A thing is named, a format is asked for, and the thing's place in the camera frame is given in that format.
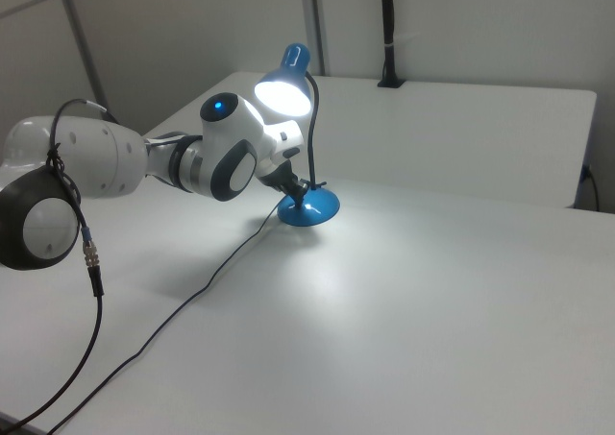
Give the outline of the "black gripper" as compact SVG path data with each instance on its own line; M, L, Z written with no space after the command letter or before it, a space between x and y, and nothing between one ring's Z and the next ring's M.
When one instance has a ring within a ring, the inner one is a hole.
M258 180L286 195L283 199L284 209L301 209L309 191L309 182L297 178L290 162L283 162L273 172L259 176Z

